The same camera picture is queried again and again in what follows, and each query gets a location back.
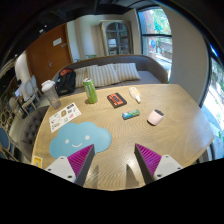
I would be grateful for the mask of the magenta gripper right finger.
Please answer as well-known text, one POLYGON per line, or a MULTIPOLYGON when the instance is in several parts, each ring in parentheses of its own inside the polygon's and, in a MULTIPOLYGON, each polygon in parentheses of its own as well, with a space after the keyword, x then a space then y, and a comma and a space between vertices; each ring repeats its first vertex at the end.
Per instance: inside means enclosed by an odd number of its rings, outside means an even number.
POLYGON ((134 153, 146 184, 182 169, 170 155, 160 155, 140 144, 135 144, 134 153))

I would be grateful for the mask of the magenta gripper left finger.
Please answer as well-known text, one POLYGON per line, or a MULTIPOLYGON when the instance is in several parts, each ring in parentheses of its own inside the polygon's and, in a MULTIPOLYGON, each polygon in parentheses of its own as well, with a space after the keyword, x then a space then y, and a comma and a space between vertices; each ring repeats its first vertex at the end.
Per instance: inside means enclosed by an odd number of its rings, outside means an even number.
POLYGON ((83 186, 94 156, 95 148, 91 144, 68 157, 60 156, 46 168, 46 171, 83 186))

